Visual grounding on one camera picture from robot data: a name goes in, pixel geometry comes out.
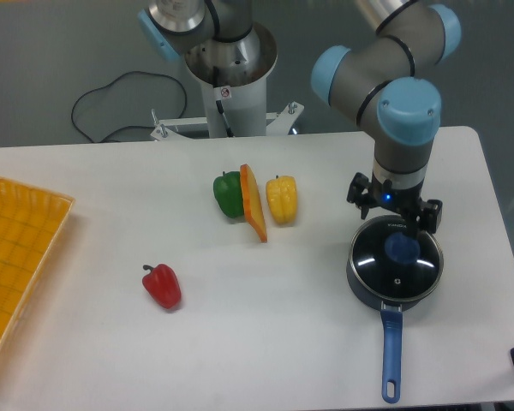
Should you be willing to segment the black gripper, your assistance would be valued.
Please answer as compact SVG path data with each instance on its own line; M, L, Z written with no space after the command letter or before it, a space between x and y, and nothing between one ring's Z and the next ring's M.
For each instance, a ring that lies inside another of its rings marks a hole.
M356 206L365 220L369 210L382 208L392 211L405 219L416 220L417 230L435 234L441 224L443 202L441 200L423 200L421 190L424 181L412 188L385 188L376 179L372 182L357 172L347 193L347 202Z

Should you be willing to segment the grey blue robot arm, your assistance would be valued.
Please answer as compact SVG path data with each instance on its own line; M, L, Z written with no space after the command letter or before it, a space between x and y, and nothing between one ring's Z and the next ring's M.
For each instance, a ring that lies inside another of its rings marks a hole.
M371 176L356 175L347 199L362 214L380 207L415 232L434 233L442 204L421 188L440 124L441 98L421 77L459 45L461 26L443 5L360 1L374 29L363 51L324 51L311 73L314 93L374 140ZM154 1L138 19L158 54L183 59L202 90L212 137L266 132L266 79L278 51L254 21L249 1Z

